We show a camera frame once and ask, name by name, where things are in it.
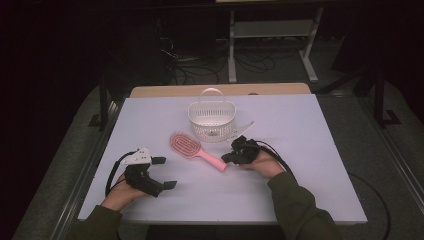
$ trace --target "white table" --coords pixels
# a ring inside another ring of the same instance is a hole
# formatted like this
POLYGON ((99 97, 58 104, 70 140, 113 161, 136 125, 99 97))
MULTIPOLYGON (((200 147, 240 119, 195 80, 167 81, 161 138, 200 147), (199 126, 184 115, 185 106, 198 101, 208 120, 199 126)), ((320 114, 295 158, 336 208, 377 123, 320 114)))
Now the white table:
MULTIPOLYGON (((237 107, 236 126, 255 121, 244 135, 273 146, 293 170, 300 185, 316 197, 337 224, 364 223, 367 218, 346 173, 315 95, 227 96, 237 107)), ((86 196, 79 219, 86 219, 104 199, 115 161, 137 148, 165 156, 164 165, 150 167, 159 181, 177 180, 158 198, 139 199, 123 211, 123 220, 146 224, 275 224, 267 180, 230 164, 224 173, 200 158, 184 159, 173 152, 174 131, 193 135, 187 107, 197 97, 126 99, 108 146, 86 196)), ((220 157, 230 143, 202 143, 220 157)), ((120 167, 115 179, 124 171, 120 167)))

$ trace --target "dark background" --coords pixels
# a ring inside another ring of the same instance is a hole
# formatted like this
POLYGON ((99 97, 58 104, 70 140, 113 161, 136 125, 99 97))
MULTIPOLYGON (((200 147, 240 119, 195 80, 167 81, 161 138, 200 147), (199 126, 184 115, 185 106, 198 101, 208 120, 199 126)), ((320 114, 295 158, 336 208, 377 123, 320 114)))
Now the dark background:
MULTIPOLYGON (((135 85, 169 81, 168 60, 159 51, 157 13, 116 17, 87 10, 97 6, 95 1, 82 2, 0 3, 1 145, 6 153, 0 161, 1 239, 13 236, 78 107, 102 79, 117 100, 135 85)), ((337 70, 348 73, 364 62, 377 62, 424 121, 422 13, 413 1, 333 6, 326 9, 319 33, 324 39, 346 35, 337 70)), ((213 43, 228 27, 210 17, 202 20, 196 11, 166 17, 175 23, 167 26, 168 33, 182 45, 194 38, 179 35, 190 23, 210 27, 194 41, 200 46, 213 43)))

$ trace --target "olive green sleeve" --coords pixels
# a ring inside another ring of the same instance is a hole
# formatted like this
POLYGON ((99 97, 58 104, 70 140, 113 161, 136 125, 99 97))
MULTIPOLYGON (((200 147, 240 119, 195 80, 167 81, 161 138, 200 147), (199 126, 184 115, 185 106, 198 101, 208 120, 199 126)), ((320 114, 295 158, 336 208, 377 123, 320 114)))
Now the olive green sleeve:
POLYGON ((117 240, 122 214, 102 206, 96 206, 88 218, 72 228, 67 240, 117 240))
POLYGON ((299 186, 292 175, 280 173, 268 182, 277 221, 287 240, 333 240, 342 236, 327 211, 315 205, 315 197, 299 186))

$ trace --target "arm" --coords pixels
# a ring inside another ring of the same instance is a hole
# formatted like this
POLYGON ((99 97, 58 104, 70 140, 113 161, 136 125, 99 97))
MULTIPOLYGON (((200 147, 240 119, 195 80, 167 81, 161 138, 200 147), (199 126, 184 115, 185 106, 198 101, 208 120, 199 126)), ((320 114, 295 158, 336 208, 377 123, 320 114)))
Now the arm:
POLYGON ((288 240, 342 239, 330 214, 318 209, 312 193, 299 186, 270 155, 261 151, 255 161, 242 167, 270 179, 275 215, 288 240))
POLYGON ((96 206, 88 218, 72 228, 67 234, 67 240, 117 240, 118 227, 121 223, 120 211, 146 193, 129 186, 124 176, 119 177, 103 202, 96 206))

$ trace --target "floor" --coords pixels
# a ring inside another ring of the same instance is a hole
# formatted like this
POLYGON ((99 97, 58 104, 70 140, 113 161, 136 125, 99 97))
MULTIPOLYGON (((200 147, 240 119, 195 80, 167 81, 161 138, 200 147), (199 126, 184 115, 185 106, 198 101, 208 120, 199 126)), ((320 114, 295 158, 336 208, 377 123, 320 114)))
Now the floor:
MULTIPOLYGON (((319 82, 311 84, 297 53, 304 42, 295 38, 239 42, 238 83, 304 82, 315 91, 344 75, 331 70, 342 40, 318 39, 310 59, 319 82)), ((187 58, 177 63, 179 70, 170 84, 228 83, 225 42, 220 43, 220 49, 222 56, 212 62, 186 54, 187 58)), ((317 95, 368 217, 366 224, 340 226, 340 230, 347 240, 419 239, 424 236, 424 127, 402 94, 386 83, 385 108, 393 110, 402 124, 380 128, 372 117, 373 92, 356 97, 356 80, 317 95)), ((98 101, 99 91, 95 88, 75 115, 14 239, 61 239, 77 222, 90 176, 95 173, 119 114, 119 104, 112 104, 109 124, 99 131, 90 124, 99 113, 98 101)), ((148 226, 122 223, 120 235, 122 239, 145 239, 147 229, 148 226)))

